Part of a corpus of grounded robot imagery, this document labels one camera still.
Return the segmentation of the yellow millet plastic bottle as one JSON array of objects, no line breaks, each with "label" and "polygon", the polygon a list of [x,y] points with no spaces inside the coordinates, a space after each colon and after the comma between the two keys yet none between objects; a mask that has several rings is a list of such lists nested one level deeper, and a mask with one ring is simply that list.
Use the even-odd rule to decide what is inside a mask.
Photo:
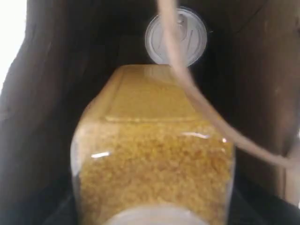
[{"label": "yellow millet plastic bottle", "polygon": [[82,225],[225,225],[234,146],[166,65],[116,69],[84,110],[70,150]]}]

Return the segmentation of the clear can of dark grains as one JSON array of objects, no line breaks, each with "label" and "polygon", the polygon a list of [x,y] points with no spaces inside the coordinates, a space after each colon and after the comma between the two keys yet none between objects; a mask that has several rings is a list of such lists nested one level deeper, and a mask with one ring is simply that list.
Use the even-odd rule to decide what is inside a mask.
[{"label": "clear can of dark grains", "polygon": [[[189,67],[204,54],[208,43],[208,29],[200,16],[191,9],[180,7],[177,12],[180,43],[186,65]],[[156,15],[150,21],[144,35],[144,42],[146,51],[154,63],[169,64],[160,16]]]}]

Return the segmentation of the brown paper bag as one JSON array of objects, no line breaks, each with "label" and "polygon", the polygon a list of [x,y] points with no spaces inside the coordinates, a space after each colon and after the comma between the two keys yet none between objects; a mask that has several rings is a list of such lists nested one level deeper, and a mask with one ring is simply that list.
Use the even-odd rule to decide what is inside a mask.
[{"label": "brown paper bag", "polygon": [[[70,144],[114,69],[149,61],[154,0],[29,0],[25,37],[0,95],[0,222],[75,225]],[[300,152],[300,3],[183,0],[207,23],[192,71],[222,116],[259,145]]]}]

